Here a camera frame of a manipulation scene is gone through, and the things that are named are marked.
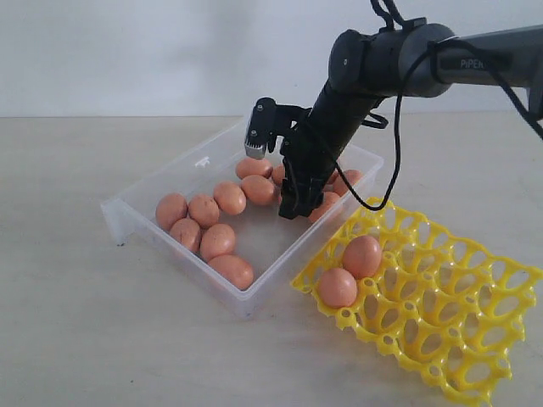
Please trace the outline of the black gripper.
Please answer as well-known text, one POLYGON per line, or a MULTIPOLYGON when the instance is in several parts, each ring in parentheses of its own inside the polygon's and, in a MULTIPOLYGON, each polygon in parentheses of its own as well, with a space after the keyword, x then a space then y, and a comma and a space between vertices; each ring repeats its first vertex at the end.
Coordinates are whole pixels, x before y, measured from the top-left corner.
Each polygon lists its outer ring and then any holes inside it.
POLYGON ((308 217, 322 205, 339 152, 321 132, 294 126, 284 137, 280 154, 287 180, 282 181, 278 214, 285 219, 308 217))

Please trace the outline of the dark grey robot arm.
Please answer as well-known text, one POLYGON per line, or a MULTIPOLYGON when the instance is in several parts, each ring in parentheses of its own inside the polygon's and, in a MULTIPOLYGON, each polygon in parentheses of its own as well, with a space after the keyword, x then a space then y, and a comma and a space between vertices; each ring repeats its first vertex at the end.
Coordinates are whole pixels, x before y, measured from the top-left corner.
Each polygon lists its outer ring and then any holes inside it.
POLYGON ((287 178, 279 214, 306 217, 320 205, 339 155, 384 99, 436 98, 453 84, 500 87, 541 134, 541 26, 465 37, 439 24, 373 36, 342 33, 313 106, 286 108, 295 125, 281 147, 287 178))

